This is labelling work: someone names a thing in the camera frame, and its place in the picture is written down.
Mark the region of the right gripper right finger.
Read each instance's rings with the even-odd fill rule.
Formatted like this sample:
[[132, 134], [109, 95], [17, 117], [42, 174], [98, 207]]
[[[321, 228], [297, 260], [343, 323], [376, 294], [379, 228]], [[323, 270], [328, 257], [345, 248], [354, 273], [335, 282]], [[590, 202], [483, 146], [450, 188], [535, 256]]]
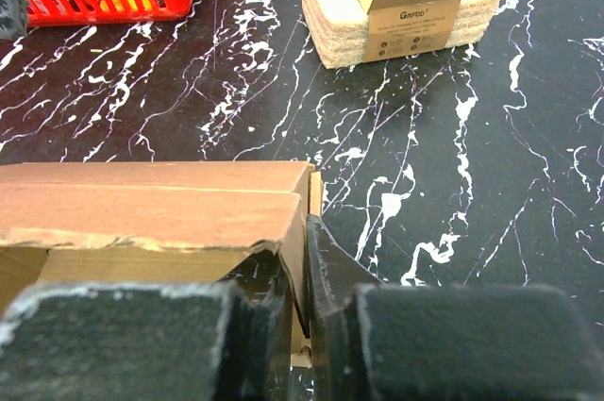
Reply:
[[358, 285], [380, 285], [382, 281], [337, 243], [320, 216], [307, 216], [306, 232], [306, 322], [314, 338], [319, 335], [319, 322], [344, 309]]

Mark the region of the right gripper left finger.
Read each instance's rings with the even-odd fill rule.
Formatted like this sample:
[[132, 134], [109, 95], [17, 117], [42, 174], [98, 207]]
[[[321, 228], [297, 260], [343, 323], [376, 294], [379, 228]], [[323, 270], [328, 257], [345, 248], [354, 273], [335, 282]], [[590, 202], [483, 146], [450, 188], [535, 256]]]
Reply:
[[246, 300], [256, 307], [280, 314], [291, 312], [289, 279], [279, 255], [269, 250], [247, 257], [219, 281], [235, 283]]

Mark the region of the brown cardboard box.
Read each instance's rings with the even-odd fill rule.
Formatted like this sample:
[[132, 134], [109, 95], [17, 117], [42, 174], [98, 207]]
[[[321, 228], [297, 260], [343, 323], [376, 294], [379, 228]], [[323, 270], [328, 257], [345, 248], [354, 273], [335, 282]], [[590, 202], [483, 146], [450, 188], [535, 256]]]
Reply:
[[323, 179], [304, 161], [27, 162], [1, 169], [1, 303], [38, 281], [209, 282], [277, 255], [310, 365], [303, 259]]

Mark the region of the kitchen scouring pads pack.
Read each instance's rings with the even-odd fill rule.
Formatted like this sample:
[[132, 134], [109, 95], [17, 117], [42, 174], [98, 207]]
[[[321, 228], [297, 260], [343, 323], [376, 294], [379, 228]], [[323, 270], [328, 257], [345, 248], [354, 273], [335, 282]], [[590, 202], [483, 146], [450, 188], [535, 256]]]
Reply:
[[500, 0], [302, 0], [322, 64], [338, 69], [478, 42]]

